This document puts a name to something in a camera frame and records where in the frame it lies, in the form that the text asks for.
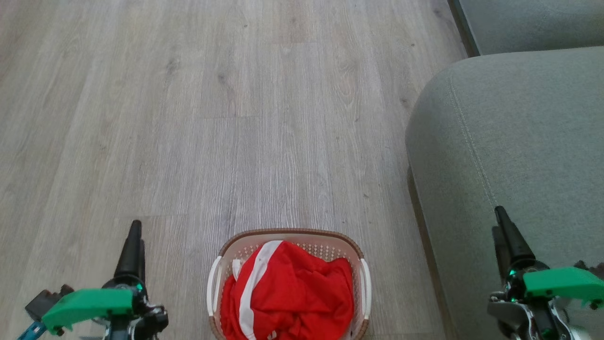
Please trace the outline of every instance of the basket rim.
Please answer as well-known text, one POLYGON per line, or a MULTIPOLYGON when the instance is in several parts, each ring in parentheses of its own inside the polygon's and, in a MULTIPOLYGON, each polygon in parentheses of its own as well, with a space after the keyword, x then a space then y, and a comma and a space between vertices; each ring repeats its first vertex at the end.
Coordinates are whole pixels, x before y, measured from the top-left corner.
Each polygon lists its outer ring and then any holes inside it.
POLYGON ((306 229, 306 228, 301 228, 301 229, 296 229, 296 228, 257 229, 257 230, 250 230, 250 231, 242 232, 242 233, 239 233, 239 234, 231 237, 231 239, 228 240, 224 244, 224 246, 222 246, 218 255, 223 257, 225 255, 225 253, 227 252, 227 249, 229 249, 229 247, 231 247, 233 245, 233 243, 235 243, 236 241, 239 241, 242 238, 245 238, 248 236, 270 235, 270 234, 302 234, 302 235, 318 235, 318 236, 324 236, 324 237, 339 238, 340 240, 348 243, 349 246, 351 246, 352 249, 355 250, 359 259, 365 258, 361 248, 350 237, 348 237, 342 233, 335 232, 335 231, 306 229))
MULTIPOLYGON (((216 326, 216 321, 214 320, 213 316, 210 317, 210 328, 212 329, 212 333, 214 333, 214 336, 216 337, 216 339, 227 340, 218 331, 218 327, 216 326)), ((365 336, 365 333, 367 332, 367 328, 369 328, 369 320, 365 319, 361 323, 361 329, 359 330, 359 333, 355 336, 355 340, 361 340, 363 338, 363 336, 365 336)))

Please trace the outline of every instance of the sofa cushion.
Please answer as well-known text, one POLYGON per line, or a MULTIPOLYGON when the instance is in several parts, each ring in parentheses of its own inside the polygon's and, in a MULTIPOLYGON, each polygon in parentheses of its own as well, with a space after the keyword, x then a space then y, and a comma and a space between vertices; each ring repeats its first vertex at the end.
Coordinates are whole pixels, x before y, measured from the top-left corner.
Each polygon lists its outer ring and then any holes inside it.
MULTIPOLYGON (((550 267, 604 261, 604 47, 466 59, 423 90, 406 145, 460 339, 494 339, 502 205, 550 267)), ((604 338, 602 312, 572 322, 604 338)))
POLYGON ((458 0, 480 54, 604 45, 602 0, 458 0))

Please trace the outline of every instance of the red cloth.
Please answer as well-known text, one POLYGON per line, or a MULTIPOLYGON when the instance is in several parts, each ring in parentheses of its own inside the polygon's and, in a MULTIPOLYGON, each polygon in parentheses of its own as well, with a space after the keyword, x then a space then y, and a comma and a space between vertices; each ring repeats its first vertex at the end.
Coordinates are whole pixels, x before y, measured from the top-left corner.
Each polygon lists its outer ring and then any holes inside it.
POLYGON ((290 242, 271 241, 243 264, 237 280, 225 282, 222 331, 227 340, 339 340, 353 317, 352 290, 346 259, 328 263, 290 242), (251 311, 241 315, 246 296, 251 311))

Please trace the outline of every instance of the basket handle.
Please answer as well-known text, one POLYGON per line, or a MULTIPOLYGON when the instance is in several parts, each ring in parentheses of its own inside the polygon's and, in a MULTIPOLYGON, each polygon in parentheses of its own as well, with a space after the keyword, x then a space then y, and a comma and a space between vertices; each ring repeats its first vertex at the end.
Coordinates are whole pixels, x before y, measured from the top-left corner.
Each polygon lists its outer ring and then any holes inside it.
POLYGON ((369 314, 371 314, 371 274, 369 274, 369 266, 367 265, 367 262, 365 262, 364 258, 361 258, 361 267, 361 288, 363 289, 363 316, 365 320, 367 320, 369 319, 369 314))
POLYGON ((220 259, 222 259, 222 256, 217 257, 214 260, 214 263, 212 264, 212 268, 210 269, 210 276, 208 277, 208 287, 207 291, 205 292, 205 302, 208 305, 208 314, 210 317, 214 316, 214 311, 216 310, 218 304, 218 298, 216 297, 216 299, 214 299, 212 293, 214 292, 214 287, 217 286, 215 285, 215 281, 217 278, 216 269, 218 268, 220 259))

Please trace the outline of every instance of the plastic basket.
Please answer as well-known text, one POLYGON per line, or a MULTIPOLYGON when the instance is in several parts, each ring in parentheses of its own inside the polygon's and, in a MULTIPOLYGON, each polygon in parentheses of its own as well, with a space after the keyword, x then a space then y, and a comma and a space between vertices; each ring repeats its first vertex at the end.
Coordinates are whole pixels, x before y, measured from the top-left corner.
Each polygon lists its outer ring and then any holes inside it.
POLYGON ((310 229, 262 229, 238 234, 227 242, 214 260, 208 278, 206 302, 212 332, 218 340, 226 340, 220 325, 220 300, 227 278, 232 274, 233 260, 247 260, 268 241, 285 240, 302 247, 325 261, 345 258, 353 271, 355 314, 349 330, 340 340, 360 340, 369 326, 371 313, 371 276, 359 246, 347 236, 310 229))

